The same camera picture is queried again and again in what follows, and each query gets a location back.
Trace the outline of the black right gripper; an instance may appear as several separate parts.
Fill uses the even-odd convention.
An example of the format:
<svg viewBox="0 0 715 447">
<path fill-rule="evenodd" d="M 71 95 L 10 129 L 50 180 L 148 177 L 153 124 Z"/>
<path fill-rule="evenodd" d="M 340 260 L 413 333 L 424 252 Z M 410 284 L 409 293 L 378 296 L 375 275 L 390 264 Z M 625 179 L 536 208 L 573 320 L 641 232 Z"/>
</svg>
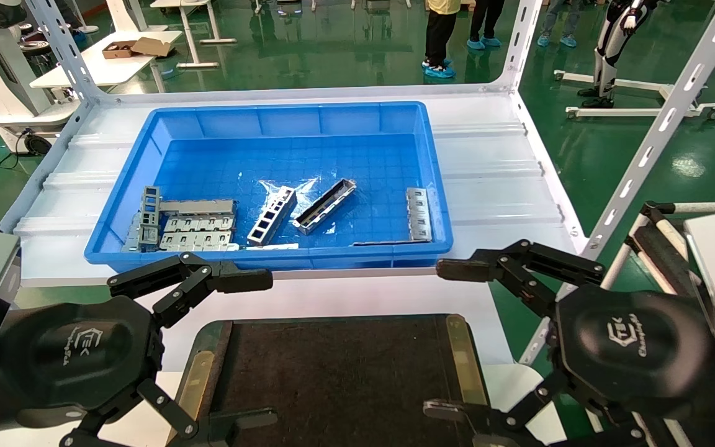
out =
<svg viewBox="0 0 715 447">
<path fill-rule="evenodd" d="M 715 339 L 689 298 L 606 291 L 598 287 L 606 272 L 601 264 L 529 240 L 477 249 L 464 260 L 441 258 L 436 272 L 454 282 L 499 282 L 534 314 L 552 317 L 552 359 L 562 372 L 553 371 L 508 412 L 433 399 L 423 404 L 428 418 L 465 423 L 483 444 L 544 446 L 527 424 L 562 391 L 596 412 L 616 407 L 673 418 L 693 409 Z M 580 287 L 556 303 L 556 292 L 536 273 Z M 644 432 L 627 424 L 552 445 L 643 446 Z"/>
</svg>

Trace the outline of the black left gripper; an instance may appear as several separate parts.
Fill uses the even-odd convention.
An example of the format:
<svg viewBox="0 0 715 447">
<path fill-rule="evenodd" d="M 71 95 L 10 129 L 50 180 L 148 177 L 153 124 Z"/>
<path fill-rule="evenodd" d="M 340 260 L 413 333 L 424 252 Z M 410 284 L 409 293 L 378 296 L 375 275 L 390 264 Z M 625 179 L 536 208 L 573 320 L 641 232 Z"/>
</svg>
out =
<svg viewBox="0 0 715 447">
<path fill-rule="evenodd" d="M 232 446 L 247 429 L 277 422 L 276 409 L 208 413 L 194 420 L 153 379 L 164 351 L 161 327 L 171 328 L 213 292 L 267 291 L 267 269 L 240 269 L 193 252 L 115 275 L 112 297 L 100 304 L 62 303 L 12 311 L 0 330 L 0 425 L 62 424 L 86 413 L 60 446 L 121 446 L 97 435 L 142 399 L 176 435 L 171 446 Z M 171 287 L 153 314 L 133 300 Z"/>
</svg>

